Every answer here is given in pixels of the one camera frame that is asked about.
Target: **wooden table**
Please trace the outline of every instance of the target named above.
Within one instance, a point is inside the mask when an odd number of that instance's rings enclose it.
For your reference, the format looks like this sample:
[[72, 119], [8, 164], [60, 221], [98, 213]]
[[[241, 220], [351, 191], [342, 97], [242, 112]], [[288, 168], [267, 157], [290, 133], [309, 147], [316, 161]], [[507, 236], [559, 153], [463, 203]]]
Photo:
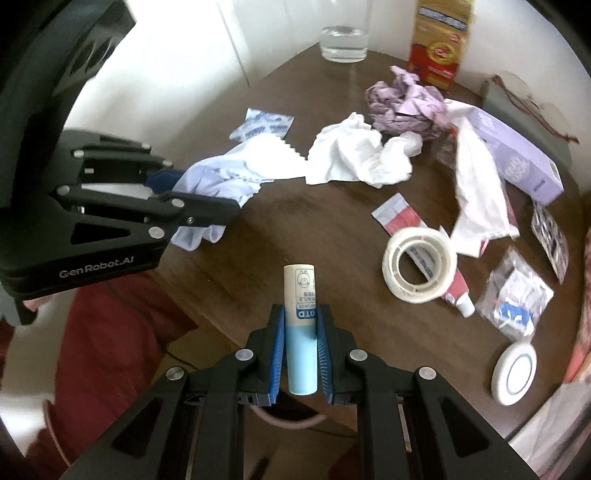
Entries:
[[[377, 80], [391, 81], [388, 66], [392, 64], [403, 65], [373, 52], [360, 63], [331, 63], [314, 46], [262, 80], [196, 136], [194, 157], [176, 167], [188, 167], [234, 147], [228, 135], [242, 123], [248, 107], [294, 115], [286, 141], [307, 155], [323, 127], [353, 111], [367, 113], [365, 89]], [[458, 86], [448, 96], [469, 103], [480, 100]], [[318, 301], [330, 304], [337, 325], [353, 332], [360, 348], [407, 370], [434, 367], [507, 436], [561, 382], [579, 324], [585, 228], [578, 188], [568, 174], [563, 174], [563, 181], [565, 193], [550, 206], [570, 247], [570, 266], [562, 286], [531, 232], [530, 198], [508, 187], [521, 232], [515, 246], [555, 290], [533, 340], [539, 362], [534, 383], [512, 407], [500, 406], [490, 391], [492, 371], [509, 345], [507, 338], [478, 314], [464, 319], [443, 300], [404, 303], [390, 293], [382, 277], [382, 255], [389, 237], [371, 216], [377, 206], [400, 192], [429, 226], [443, 225], [448, 232], [459, 213], [453, 172], [433, 159], [428, 144], [413, 158], [410, 180], [398, 185], [381, 189], [361, 182], [308, 186], [304, 179], [266, 184], [218, 243], [203, 242], [191, 253], [170, 245], [155, 278], [199, 326], [222, 335], [230, 349], [244, 345], [252, 330], [266, 325], [271, 305], [282, 303], [283, 266], [313, 264]], [[492, 241], [479, 260], [459, 257], [474, 301], [512, 243], [510, 239]], [[303, 400], [355, 426], [352, 409], [328, 408], [320, 394]]]

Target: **lavender cardboard box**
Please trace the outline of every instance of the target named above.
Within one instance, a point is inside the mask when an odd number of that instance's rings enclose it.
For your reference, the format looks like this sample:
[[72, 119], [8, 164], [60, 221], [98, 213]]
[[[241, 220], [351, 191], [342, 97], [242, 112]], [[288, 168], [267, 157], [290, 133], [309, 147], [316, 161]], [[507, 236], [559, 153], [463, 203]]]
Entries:
[[525, 137], [479, 108], [470, 113], [468, 120], [506, 181], [543, 205], [564, 191], [556, 164]]

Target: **clear drinking glass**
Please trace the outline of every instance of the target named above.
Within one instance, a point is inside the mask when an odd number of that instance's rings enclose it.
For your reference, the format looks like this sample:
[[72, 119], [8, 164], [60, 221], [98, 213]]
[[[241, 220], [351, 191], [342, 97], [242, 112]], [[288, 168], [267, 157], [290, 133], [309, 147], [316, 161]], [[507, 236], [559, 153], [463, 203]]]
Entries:
[[372, 0], [324, 0], [320, 51], [326, 60], [361, 61], [368, 55]]

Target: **blue gripper pad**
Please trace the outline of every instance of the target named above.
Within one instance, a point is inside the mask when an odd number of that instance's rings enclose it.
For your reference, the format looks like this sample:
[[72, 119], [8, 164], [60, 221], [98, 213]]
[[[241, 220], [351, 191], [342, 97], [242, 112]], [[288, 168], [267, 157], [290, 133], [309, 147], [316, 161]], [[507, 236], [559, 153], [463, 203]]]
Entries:
[[318, 338], [318, 363], [320, 367], [320, 376], [322, 377], [322, 390], [329, 404], [332, 404], [334, 397], [332, 361], [330, 359], [330, 350], [328, 340], [326, 339], [326, 330], [324, 328], [324, 319], [322, 310], [316, 309], [316, 336]]
[[150, 187], [156, 195], [160, 195], [172, 190], [183, 174], [184, 170], [167, 168], [166, 170], [160, 170], [152, 173], [152, 175], [148, 175], [144, 185]]
[[285, 307], [281, 308], [279, 319], [277, 320], [277, 335], [275, 337], [275, 346], [273, 347], [273, 356], [271, 358], [271, 371], [269, 378], [269, 399], [271, 404], [277, 400], [279, 393], [279, 383], [281, 381], [281, 366], [283, 363], [283, 349], [285, 346]]

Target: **water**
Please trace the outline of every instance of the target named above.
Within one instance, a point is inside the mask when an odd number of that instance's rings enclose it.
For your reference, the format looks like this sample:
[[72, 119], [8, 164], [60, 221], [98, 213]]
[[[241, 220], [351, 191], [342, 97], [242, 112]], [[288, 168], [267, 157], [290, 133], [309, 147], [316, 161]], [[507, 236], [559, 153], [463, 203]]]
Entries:
[[326, 60], [339, 63], [361, 61], [368, 55], [369, 35], [360, 28], [326, 27], [320, 34], [320, 51]]

